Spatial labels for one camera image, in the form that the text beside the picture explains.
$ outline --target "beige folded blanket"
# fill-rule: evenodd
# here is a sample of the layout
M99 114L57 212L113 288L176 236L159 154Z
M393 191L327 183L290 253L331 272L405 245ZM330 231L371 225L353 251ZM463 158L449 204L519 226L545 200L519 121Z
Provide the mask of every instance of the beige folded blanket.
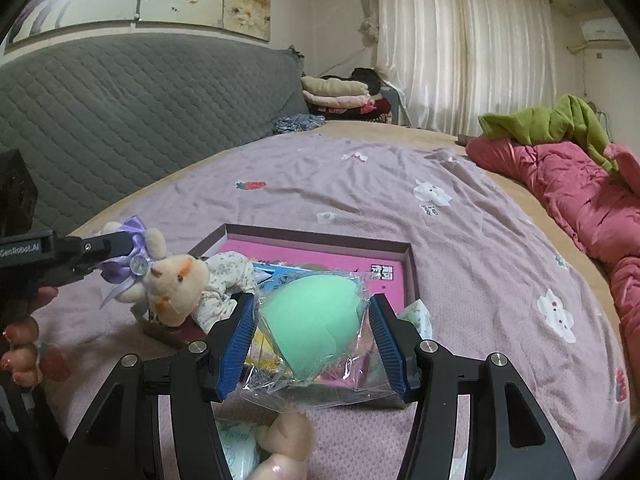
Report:
M343 95L338 97L324 97L313 95L306 90L302 91L307 103L316 106L325 106L327 108L342 108L343 110L351 110L352 108L360 108L365 104L373 102L369 95Z
M369 94L369 87L360 81L318 79L317 77L311 77L309 75L305 75L302 78L302 88L313 95L325 97Z

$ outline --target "stack of folded blankets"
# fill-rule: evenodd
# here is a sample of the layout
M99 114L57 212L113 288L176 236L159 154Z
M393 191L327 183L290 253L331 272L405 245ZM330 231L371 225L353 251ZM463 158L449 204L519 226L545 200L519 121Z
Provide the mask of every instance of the stack of folded blankets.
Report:
M376 80L367 83L353 77L304 76L302 88L310 113L327 120L391 122L391 104L380 95L380 84Z

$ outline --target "open box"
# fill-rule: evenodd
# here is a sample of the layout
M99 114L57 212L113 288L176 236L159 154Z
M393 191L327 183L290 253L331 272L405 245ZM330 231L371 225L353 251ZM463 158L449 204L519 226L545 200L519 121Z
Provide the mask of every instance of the open box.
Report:
M368 294L385 293L396 313L420 298L414 254L405 242L223 224L189 254L199 258L226 251L303 269L373 272L379 277L367 280ZM132 312L145 334L174 348L204 337L191 317L179 328L168 328L148 320L146 305L136 305Z

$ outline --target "headboard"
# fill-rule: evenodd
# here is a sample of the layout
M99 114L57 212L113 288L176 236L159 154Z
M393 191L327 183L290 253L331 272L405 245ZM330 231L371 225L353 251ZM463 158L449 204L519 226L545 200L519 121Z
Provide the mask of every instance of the headboard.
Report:
M48 46L0 66L0 151L39 191L34 226L67 234L121 198L306 113L292 50L184 34Z

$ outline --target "purple bow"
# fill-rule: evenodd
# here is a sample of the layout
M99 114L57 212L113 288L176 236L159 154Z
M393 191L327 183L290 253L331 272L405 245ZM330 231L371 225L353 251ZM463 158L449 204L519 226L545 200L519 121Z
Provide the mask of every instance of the purple bow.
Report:
M132 216L117 230L131 234L133 250L127 256L111 258L98 265L102 271L101 276L107 282L119 284L104 298L100 308L131 287L138 277L144 276L155 261L149 256L145 240L146 227L138 216Z

